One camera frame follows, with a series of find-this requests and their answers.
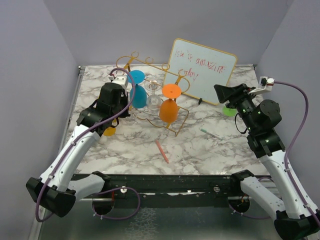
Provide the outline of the blue plastic wine glass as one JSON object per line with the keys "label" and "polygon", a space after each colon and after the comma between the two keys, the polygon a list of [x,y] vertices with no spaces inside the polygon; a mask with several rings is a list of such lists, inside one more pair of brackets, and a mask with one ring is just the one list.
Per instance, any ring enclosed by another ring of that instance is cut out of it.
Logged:
{"label": "blue plastic wine glass", "polygon": [[130,90],[130,100],[132,99],[132,106],[136,109],[143,109],[147,105],[147,93],[145,89],[140,85],[145,80],[145,74],[141,70],[130,71],[131,76],[134,79],[135,85],[132,84],[131,78],[127,76],[128,82],[131,86],[135,86],[135,95],[133,97],[133,88]]}

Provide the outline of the clear wine glass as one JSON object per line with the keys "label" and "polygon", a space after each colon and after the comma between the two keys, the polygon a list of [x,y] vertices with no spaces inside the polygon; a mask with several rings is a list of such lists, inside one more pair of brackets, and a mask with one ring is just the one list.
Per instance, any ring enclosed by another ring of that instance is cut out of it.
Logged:
{"label": "clear wine glass", "polygon": [[157,115],[162,105],[162,99],[156,94],[156,91],[160,90],[161,86],[157,80],[151,79],[145,82],[144,87],[147,91],[151,92],[151,95],[146,99],[147,109],[151,114]]}

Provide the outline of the orange plastic wine glass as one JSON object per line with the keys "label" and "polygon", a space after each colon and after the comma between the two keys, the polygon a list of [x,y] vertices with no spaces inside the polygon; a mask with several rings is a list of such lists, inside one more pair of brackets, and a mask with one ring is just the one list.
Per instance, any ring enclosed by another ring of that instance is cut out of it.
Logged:
{"label": "orange plastic wine glass", "polygon": [[182,94],[181,88],[173,83],[166,84],[162,88],[162,94],[167,98],[159,110],[159,117],[165,123],[173,123],[178,118],[178,105],[175,100]]}

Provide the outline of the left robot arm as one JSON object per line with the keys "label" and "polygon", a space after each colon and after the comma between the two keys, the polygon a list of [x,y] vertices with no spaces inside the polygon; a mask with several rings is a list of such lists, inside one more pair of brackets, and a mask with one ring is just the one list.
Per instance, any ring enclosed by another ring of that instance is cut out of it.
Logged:
{"label": "left robot arm", "polygon": [[102,86],[98,99],[80,112],[71,137],[53,163],[40,177],[31,177],[27,181],[26,188],[37,207],[62,218],[76,201],[93,194],[103,198],[110,193],[110,178],[99,171],[80,180],[72,177],[105,130],[115,128],[113,120],[129,116],[128,103],[126,88],[120,81],[114,80]]}

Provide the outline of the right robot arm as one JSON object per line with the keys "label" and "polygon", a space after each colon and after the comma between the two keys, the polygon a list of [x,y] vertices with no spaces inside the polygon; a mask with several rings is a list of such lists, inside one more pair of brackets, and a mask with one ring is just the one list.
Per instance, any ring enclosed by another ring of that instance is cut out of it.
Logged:
{"label": "right robot arm", "polygon": [[236,109],[247,129],[247,142],[255,156],[269,172],[280,194],[274,195],[248,170],[232,174],[229,189],[255,200],[273,220],[283,240],[299,240],[320,230],[320,209],[308,197],[288,160],[289,149],[274,130],[281,121],[279,104],[273,100],[253,103],[255,95],[271,91],[274,79],[262,80],[261,88],[246,84],[228,87],[216,84],[214,89],[221,104]]}

